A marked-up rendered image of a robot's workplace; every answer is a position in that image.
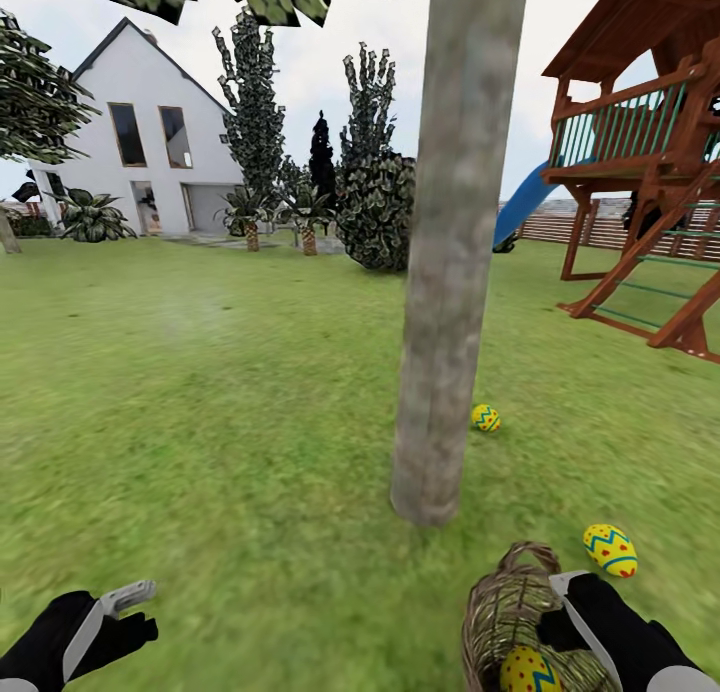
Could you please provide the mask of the easter egg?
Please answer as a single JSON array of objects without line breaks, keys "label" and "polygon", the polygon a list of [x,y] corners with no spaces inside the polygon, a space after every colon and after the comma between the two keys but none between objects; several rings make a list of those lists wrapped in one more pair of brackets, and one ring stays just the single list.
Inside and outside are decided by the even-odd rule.
[{"label": "easter egg", "polygon": [[637,554],[629,538],[607,524],[593,525],[583,535],[593,561],[617,577],[631,577],[637,571]]},{"label": "easter egg", "polygon": [[499,414],[489,405],[479,405],[472,412],[473,423],[483,431],[495,431],[501,425]]},{"label": "easter egg", "polygon": [[498,692],[571,692],[548,652],[526,643],[505,650]]}]

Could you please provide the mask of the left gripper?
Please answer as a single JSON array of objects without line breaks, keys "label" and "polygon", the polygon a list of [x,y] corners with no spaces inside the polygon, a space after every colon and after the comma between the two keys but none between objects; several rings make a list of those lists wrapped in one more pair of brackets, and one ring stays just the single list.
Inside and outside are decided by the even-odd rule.
[{"label": "left gripper", "polygon": [[145,619],[145,613],[139,611],[135,615],[125,617],[122,622],[106,616],[111,623],[111,632],[101,651],[90,661],[79,664],[69,681],[89,673],[95,669],[105,667],[107,663],[116,661],[133,651],[138,651],[147,641],[158,639],[157,622],[155,619]]}]

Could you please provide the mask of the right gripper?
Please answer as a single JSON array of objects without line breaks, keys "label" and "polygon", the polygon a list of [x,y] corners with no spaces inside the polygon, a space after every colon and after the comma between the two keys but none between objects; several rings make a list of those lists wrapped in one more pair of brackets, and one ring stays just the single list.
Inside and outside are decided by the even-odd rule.
[{"label": "right gripper", "polygon": [[587,645],[565,606],[557,611],[542,612],[540,619],[541,621],[533,626],[540,646],[552,647],[556,655],[568,655],[579,651],[592,652],[593,648]]}]

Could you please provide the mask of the wicker basket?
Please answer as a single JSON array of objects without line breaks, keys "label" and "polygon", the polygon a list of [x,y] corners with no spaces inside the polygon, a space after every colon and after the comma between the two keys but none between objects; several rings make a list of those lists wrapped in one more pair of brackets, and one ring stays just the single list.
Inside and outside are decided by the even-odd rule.
[{"label": "wicker basket", "polygon": [[[523,551],[533,553],[544,568],[541,569],[532,563],[518,562]],[[533,577],[536,582],[542,583],[551,575],[557,575],[559,568],[559,556],[547,543],[519,541],[519,543],[512,544],[511,549],[499,561],[495,571],[481,577],[471,587],[460,631],[464,692],[487,692],[484,688],[486,682],[490,685],[497,685],[503,657],[497,654],[496,643],[500,647],[506,646],[511,649],[516,648],[520,643],[514,633],[508,636],[506,633],[498,632],[497,627],[503,624],[500,619],[513,619],[516,623],[522,620],[540,622],[540,612],[557,611],[560,608],[556,595],[550,596],[547,604],[540,606],[540,612],[535,610],[537,606],[534,602],[524,598],[527,589],[535,586],[534,582],[530,582],[530,578]],[[491,605],[492,598],[494,596],[497,599],[500,598],[502,592],[507,588],[506,584],[516,579],[522,579],[517,592],[519,597],[512,598],[512,605],[499,612],[498,608]],[[488,646],[482,648],[484,636],[488,632]],[[610,686],[614,691],[620,690],[613,676],[609,674],[609,671],[604,670],[596,682],[593,692],[602,692],[603,687],[606,686]]]}]

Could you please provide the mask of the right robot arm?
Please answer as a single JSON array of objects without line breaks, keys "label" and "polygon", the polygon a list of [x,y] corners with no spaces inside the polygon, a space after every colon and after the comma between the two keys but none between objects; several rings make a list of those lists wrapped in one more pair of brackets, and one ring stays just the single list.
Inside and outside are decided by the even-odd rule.
[{"label": "right robot arm", "polygon": [[534,624],[540,646],[556,655],[592,652],[621,692],[720,692],[660,622],[642,620],[596,573],[558,572],[547,581],[560,608]]}]

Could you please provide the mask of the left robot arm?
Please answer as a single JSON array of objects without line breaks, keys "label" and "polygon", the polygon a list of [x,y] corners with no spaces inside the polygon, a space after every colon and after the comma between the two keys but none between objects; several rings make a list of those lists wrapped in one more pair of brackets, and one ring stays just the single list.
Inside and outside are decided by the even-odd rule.
[{"label": "left robot arm", "polygon": [[0,657],[0,692],[61,692],[69,681],[156,641],[157,622],[142,611],[118,618],[155,593],[157,582],[141,579],[99,599],[89,591],[59,595]]}]

